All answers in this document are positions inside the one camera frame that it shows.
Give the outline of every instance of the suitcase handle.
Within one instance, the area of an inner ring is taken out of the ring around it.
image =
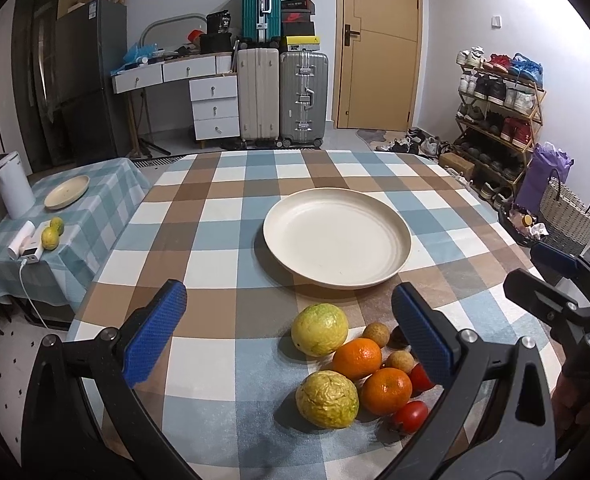
[[[273,12],[273,0],[268,0],[268,8],[266,6],[262,6],[262,12],[264,14],[270,14]]]

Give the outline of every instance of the orange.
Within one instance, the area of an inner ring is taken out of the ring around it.
[[[395,413],[411,398],[411,379],[397,368],[382,368],[361,387],[361,403],[374,415]]]
[[[371,375],[381,366],[379,345],[363,337],[353,339],[337,349],[333,356],[333,370],[352,381]]]

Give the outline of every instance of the plaid tablecloth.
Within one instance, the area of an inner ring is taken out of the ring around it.
[[[328,290],[287,272],[262,237],[281,197],[312,187],[363,191],[399,211],[413,250],[400,274],[366,290]],[[297,413],[294,391],[320,363],[293,346],[289,328],[312,303],[346,312],[351,331],[395,326],[390,294],[412,282],[458,329],[514,344],[531,335],[549,382],[560,364],[539,322],[506,300],[502,282],[531,268],[497,216],[436,164],[413,155],[323,151],[190,155],[161,176],[91,285],[69,340],[119,327],[168,279],[185,283],[185,316],[148,381],[136,386],[153,420],[204,478],[373,479],[401,449],[399,436],[362,413],[323,431]],[[94,384],[87,390],[104,436],[122,449]],[[440,389],[425,394],[435,402]],[[485,392],[460,440],[480,420]]]
[[[44,208],[44,199],[55,187],[77,175],[88,175],[86,193],[59,210]],[[69,304],[77,310],[95,273],[137,209],[150,183],[127,158],[116,158],[63,171],[40,180],[32,191],[35,205],[21,218],[6,218],[0,224],[0,298],[25,298],[18,278],[19,265],[8,255],[8,244],[27,220],[35,227],[54,216],[64,220],[59,246],[45,251],[37,264],[22,270],[31,299],[52,305]]]

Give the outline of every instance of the white plate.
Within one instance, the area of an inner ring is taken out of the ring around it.
[[[411,250],[404,219],[364,193],[322,187],[273,206],[264,238],[288,270],[331,288],[366,288],[395,276]]]
[[[87,175],[74,176],[62,182],[44,199],[46,209],[62,209],[79,199],[88,189],[90,178]]]

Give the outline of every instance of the cherry tomato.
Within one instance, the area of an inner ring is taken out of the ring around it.
[[[428,416],[428,406],[421,400],[412,400],[393,415],[393,424],[406,434],[415,433]]]
[[[428,375],[426,375],[424,367],[421,364],[415,365],[408,377],[411,379],[413,389],[416,392],[427,392],[435,386],[435,383],[428,378]]]

